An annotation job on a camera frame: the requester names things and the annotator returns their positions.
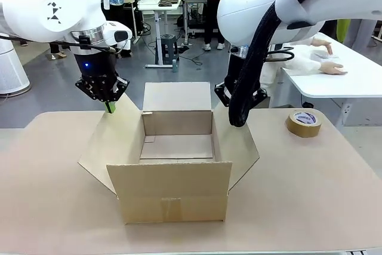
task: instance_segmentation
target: packing tape roll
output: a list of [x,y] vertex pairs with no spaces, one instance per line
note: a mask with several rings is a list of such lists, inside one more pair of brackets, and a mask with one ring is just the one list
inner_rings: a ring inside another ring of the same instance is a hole
[[321,129],[321,121],[311,111],[293,112],[286,119],[288,130],[299,137],[316,137]]

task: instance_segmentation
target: cardboard sheet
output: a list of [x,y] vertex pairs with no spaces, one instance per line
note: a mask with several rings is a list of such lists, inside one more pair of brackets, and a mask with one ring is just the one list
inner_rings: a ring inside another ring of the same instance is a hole
[[125,223],[224,220],[231,162],[108,165]]
[[207,82],[146,83],[143,111],[211,110]]
[[115,193],[106,165],[138,163],[143,142],[141,111],[123,94],[115,113],[103,114],[79,164]]
[[145,142],[141,159],[212,158],[211,135],[155,136],[154,142]]
[[248,125],[236,128],[229,124],[228,108],[219,103],[214,109],[212,137],[216,157],[233,163],[231,190],[260,158]]

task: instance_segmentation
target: white robotic arm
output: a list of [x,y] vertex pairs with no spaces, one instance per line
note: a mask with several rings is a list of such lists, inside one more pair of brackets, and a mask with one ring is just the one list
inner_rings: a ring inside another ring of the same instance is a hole
[[[223,36],[233,45],[249,45],[261,19],[275,1],[282,23],[271,44],[311,37],[327,20],[382,19],[380,0],[306,0],[301,7],[294,5],[293,0],[221,0],[218,23]],[[312,26],[288,30],[287,26],[296,21],[306,21]]]
[[64,39],[82,73],[76,83],[94,100],[117,101],[128,81],[115,71],[117,48],[130,49],[133,34],[106,21],[101,0],[0,0],[0,33],[36,42]]
[[230,60],[224,80],[232,97],[227,100],[221,85],[216,93],[229,106],[230,123],[241,127],[249,110],[258,104],[260,74],[270,44],[283,44],[313,36],[326,20],[382,19],[380,0],[220,0],[218,24],[223,36],[235,46],[248,45],[245,60]]

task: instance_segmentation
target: table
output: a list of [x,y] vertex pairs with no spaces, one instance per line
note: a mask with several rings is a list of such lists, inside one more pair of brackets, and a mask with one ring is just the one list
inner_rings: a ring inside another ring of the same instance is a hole
[[189,3],[207,3],[207,0],[184,0],[183,1],[183,19],[184,19],[184,44],[189,43],[189,33],[204,33],[204,29],[189,29],[188,7]]
[[[341,128],[356,99],[382,97],[382,67],[322,33],[318,33],[316,37],[332,43],[334,54],[339,56],[340,64],[344,65],[348,74],[333,76],[316,73],[296,76],[294,71],[283,69],[270,106],[284,105],[292,85],[308,98],[346,99],[335,125]],[[318,48],[307,46],[307,49],[317,50]]]
[[159,27],[159,22],[162,20],[159,18],[159,11],[163,11],[165,15],[165,33],[168,33],[168,22],[167,22],[167,11],[176,10],[178,9],[181,0],[178,1],[178,3],[173,4],[170,7],[160,7],[158,5],[159,0],[156,0],[155,2],[145,2],[142,3],[141,1],[138,3],[138,8],[141,11],[154,11],[155,15],[155,30],[156,30],[156,44],[158,46],[158,64],[148,64],[145,65],[146,68],[172,68],[172,65],[164,65],[163,64],[163,58],[162,58],[162,41],[161,41],[161,30]]
[[135,21],[135,7],[134,7],[134,2],[135,0],[124,0],[124,3],[126,4],[130,4],[131,6],[131,12],[133,14],[133,23],[134,23],[134,33],[135,33],[135,39],[134,39],[134,42],[133,44],[136,44],[139,39],[140,39],[140,36],[138,36],[138,32],[137,32],[137,22]]
[[116,196],[77,163],[103,112],[41,114],[0,154],[0,252],[268,253],[382,246],[381,180],[320,112],[316,138],[289,133],[284,122],[291,111],[251,111],[248,125],[260,159],[231,191],[226,222],[126,226]]

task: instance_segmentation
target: stool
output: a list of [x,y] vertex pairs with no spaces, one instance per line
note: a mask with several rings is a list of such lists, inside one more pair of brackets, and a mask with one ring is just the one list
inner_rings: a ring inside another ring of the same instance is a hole
[[[171,34],[163,34],[161,35],[161,41],[163,64],[172,65],[173,60],[177,61],[179,59],[177,37]],[[155,64],[158,65],[158,62],[158,43],[156,42]]]

